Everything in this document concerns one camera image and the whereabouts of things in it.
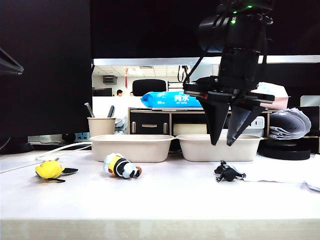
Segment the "pen holder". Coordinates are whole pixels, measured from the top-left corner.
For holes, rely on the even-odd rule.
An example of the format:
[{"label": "pen holder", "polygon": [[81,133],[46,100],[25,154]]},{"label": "pen holder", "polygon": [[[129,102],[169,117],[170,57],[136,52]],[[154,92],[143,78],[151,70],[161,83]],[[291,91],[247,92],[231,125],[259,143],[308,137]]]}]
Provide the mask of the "pen holder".
[{"label": "pen holder", "polygon": [[90,137],[115,133],[115,117],[88,117]]}]

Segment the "yellow plush toy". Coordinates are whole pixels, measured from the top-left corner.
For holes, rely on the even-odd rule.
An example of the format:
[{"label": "yellow plush toy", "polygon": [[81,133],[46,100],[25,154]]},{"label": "yellow plush toy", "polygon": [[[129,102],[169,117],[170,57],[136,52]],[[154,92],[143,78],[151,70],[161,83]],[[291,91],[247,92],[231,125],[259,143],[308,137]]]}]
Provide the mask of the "yellow plush toy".
[{"label": "yellow plush toy", "polygon": [[73,174],[77,171],[78,169],[75,168],[62,167],[61,163],[56,160],[45,161],[41,163],[40,166],[35,167],[36,174],[41,178],[55,180],[62,183],[66,180],[58,179],[61,174]]}]

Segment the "toy figure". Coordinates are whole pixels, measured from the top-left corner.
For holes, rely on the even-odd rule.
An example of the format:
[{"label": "toy figure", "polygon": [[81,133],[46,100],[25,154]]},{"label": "toy figure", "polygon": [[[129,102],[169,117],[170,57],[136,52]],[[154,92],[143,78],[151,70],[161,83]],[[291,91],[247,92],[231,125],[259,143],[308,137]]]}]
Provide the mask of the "toy figure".
[{"label": "toy figure", "polygon": [[111,153],[104,159],[103,169],[105,173],[111,173],[113,176],[128,178],[137,178],[142,173],[139,166],[135,166],[120,153]]},{"label": "toy figure", "polygon": [[62,167],[56,160],[44,161],[40,166],[35,167],[35,173],[41,178],[64,183],[66,180],[58,179],[61,174],[73,174],[78,169]]},{"label": "toy figure", "polygon": [[220,174],[220,176],[217,176],[215,180],[219,183],[223,178],[227,180],[228,182],[231,182],[236,177],[245,178],[246,174],[239,173],[236,170],[234,170],[232,167],[228,166],[225,161],[221,161],[220,165],[214,170],[215,174]]}]

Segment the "pulp container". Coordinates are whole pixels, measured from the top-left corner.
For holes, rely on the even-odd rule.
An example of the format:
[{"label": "pulp container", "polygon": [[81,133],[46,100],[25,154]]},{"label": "pulp container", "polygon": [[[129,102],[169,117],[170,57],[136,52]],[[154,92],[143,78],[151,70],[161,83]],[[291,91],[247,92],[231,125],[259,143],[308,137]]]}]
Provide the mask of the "pulp container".
[{"label": "pulp container", "polygon": [[87,117],[90,136],[99,136],[115,133],[115,117]]},{"label": "pulp container", "polygon": [[91,137],[96,161],[103,162],[106,155],[120,153],[133,163],[159,163],[169,153],[170,135],[113,134]]},{"label": "pulp container", "polygon": [[257,153],[260,136],[242,134],[227,145],[227,136],[221,135],[217,144],[211,144],[209,134],[184,134],[179,139],[183,157],[191,162],[252,161]]}]

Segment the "person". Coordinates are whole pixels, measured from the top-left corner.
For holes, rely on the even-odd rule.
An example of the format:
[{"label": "person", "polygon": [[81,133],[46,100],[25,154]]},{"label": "person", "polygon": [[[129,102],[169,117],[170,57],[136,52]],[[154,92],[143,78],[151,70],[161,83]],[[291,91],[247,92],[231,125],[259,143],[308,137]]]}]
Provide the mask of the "person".
[{"label": "person", "polygon": [[121,96],[122,96],[122,90],[120,90],[120,89],[117,90],[117,91],[116,91],[116,95],[117,95],[118,97],[121,97]]}]

